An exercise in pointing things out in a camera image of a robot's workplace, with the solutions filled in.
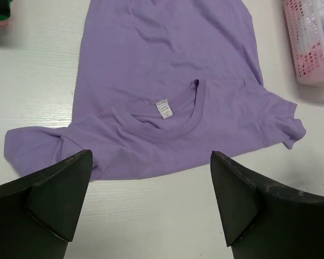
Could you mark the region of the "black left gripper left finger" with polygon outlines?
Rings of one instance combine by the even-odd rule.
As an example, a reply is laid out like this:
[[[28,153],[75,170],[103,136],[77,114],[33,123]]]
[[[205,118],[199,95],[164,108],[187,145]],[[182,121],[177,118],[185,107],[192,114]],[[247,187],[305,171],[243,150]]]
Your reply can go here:
[[[0,185],[0,258],[64,258],[77,228],[92,171],[83,150]]]

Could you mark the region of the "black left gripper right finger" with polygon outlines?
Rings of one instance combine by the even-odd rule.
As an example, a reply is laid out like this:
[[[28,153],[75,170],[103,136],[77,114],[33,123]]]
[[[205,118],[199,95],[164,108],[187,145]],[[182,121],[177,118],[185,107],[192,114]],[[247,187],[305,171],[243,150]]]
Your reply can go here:
[[[324,196],[286,186],[218,151],[210,167],[234,258],[324,258]]]

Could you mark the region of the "purple t-shirt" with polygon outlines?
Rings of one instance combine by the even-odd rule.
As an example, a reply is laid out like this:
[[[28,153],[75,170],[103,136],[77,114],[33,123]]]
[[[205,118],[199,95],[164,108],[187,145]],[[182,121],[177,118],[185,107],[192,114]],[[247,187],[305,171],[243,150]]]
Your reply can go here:
[[[296,104],[267,91],[242,1],[91,1],[72,121],[5,136],[20,176],[91,150],[91,180],[162,176],[306,130]]]

